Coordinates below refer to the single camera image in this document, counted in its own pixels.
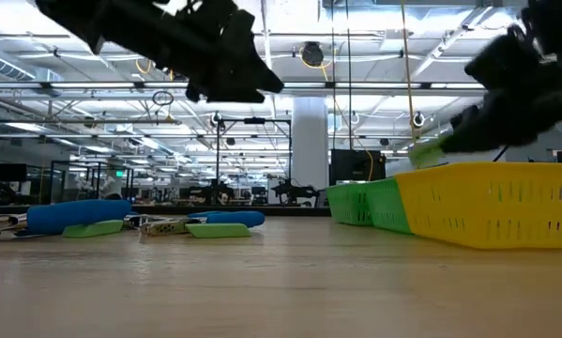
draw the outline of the yellow basket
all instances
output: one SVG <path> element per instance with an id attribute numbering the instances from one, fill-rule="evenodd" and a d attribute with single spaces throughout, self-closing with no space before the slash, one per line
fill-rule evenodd
<path id="1" fill-rule="evenodd" d="M 480 249 L 562 248 L 562 163 L 454 163 L 395 178 L 417 235 Z"/>

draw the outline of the wooden tabletop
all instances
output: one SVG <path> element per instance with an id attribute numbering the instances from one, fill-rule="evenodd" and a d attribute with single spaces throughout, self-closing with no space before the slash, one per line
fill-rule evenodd
<path id="1" fill-rule="evenodd" d="M 0 337 L 562 337 L 562 251 L 325 218 L 253 233 L 0 243 Z"/>

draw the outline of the wooden table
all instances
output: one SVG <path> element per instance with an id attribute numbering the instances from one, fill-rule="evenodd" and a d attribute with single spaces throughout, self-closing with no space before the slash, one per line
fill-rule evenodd
<path id="1" fill-rule="evenodd" d="M 325 218 L 252 238 L 0 243 L 0 337 L 562 337 L 562 251 Z"/>

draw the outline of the ceiling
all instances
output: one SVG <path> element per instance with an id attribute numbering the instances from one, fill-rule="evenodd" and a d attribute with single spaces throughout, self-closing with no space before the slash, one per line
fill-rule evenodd
<path id="1" fill-rule="evenodd" d="M 93 116 L 96 120 L 115 121 L 94 128 L 64 122 L 37 128 L 2 124 L 0 134 L 15 134 L 12 137 L 67 135 L 70 137 L 60 137 L 58 142 L 75 151 L 78 146 L 100 146 L 103 148 L 100 150 L 109 150 L 99 152 L 83 147 L 81 151 L 97 156 L 126 155 L 128 159 L 129 156 L 162 156 L 161 160 L 149 159 L 159 166 L 170 164 L 171 158 L 166 161 L 166 155 L 176 156 L 175 163 L 183 164 L 184 173 L 197 175 L 203 163 L 211 161 L 214 155 L 212 149 L 216 140 L 212 138 L 210 125 L 213 114 L 222 118 L 291 119 L 292 97 L 322 96 L 327 98 L 330 114 L 341 116 L 343 113 L 334 133 L 336 147 L 349 147 L 351 118 L 351 134 L 360 137 L 355 142 L 356 148 L 385 150 L 387 154 L 394 150 L 394 157 L 400 158 L 397 150 L 401 150 L 403 156 L 411 134 L 406 66 L 414 88 L 414 113 L 421 112 L 426 117 L 424 135 L 433 138 L 446 130 L 452 115 L 482 100 L 482 87 L 474 84 L 463 67 L 492 38 L 515 23 L 516 14 L 524 4 L 524 1 L 505 0 L 494 1 L 494 4 L 506 7 L 476 8 L 476 0 L 408 1 L 415 6 L 408 6 L 405 11 L 409 35 L 406 65 L 401 8 L 394 6 L 400 2 L 389 0 L 382 2 L 389 5 L 377 6 L 374 4 L 381 1 L 347 1 L 349 20 L 344 0 L 335 1 L 334 11 L 329 6 L 321 6 L 321 3 L 330 4 L 327 0 L 235 1 L 255 16 L 252 31 L 258 53 L 271 62 L 274 72 L 286 82 L 286 89 L 279 95 L 268 95 L 263 104 L 195 104 L 185 100 L 182 84 L 166 87 L 170 86 L 166 84 L 170 81 L 167 76 L 140 55 L 112 43 L 107 43 L 100 55 L 93 55 L 83 42 L 44 17 L 28 1 L 0 0 L 0 57 L 20 69 L 49 69 L 59 80 L 82 83 L 59 88 L 61 95 L 57 98 L 30 88 L 4 85 L 0 87 L 0 118 L 33 121 L 49 117 L 73 122 Z M 185 0 L 172 0 L 168 9 L 174 11 L 182 4 Z M 307 41 L 320 43 L 326 55 L 324 71 L 306 67 L 299 57 L 298 51 Z M 0 82 L 12 81 L 0 74 Z M 141 91 L 132 85 L 124 87 L 125 84 L 122 88 L 103 87 L 104 82 L 142 81 L 159 84 Z M 326 81 L 345 86 L 333 95 L 332 91 L 324 89 Z M 349 84 L 353 87 L 351 97 L 345 89 Z M 154 93 L 161 90 L 158 85 L 174 96 L 174 103 L 160 108 L 153 104 Z M 351 116 L 347 114 L 350 107 Z M 142 123 L 132 125 L 138 119 Z M 227 164 L 234 172 L 238 169 L 238 172 L 253 174 L 281 174 L 286 170 L 286 159 L 271 150 L 288 148 L 282 128 L 286 127 L 236 124 L 226 136 L 246 137 L 234 137 L 233 146 L 223 143 L 222 147 L 228 151 L 225 154 L 229 159 Z M 140 141 L 141 135 L 149 135 L 150 140 L 158 144 L 154 146 L 157 149 L 152 151 L 141 142 L 137 145 L 130 141 L 132 136 L 115 137 L 116 131 L 133 132 L 137 135 L 133 138 Z M 102 139 L 72 137 L 83 134 L 106 136 Z M 330 143 L 332 134 L 333 130 L 329 130 Z M 380 138 L 391 139 L 391 145 L 380 146 Z M 245 158 L 246 149 L 254 154 L 252 165 L 233 160 L 241 152 Z M 180 155 L 186 157 L 182 161 L 191 165 L 179 162 Z"/>

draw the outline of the green plastic bin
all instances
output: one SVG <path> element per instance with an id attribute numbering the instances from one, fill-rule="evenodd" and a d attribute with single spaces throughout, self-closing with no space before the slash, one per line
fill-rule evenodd
<path id="1" fill-rule="evenodd" d="M 366 194 L 374 227 L 412 234 L 395 178 L 368 183 Z"/>
<path id="2" fill-rule="evenodd" d="M 337 223 L 359 226 L 372 226 L 368 211 L 365 184 L 342 184 L 327 188 L 330 214 Z"/>

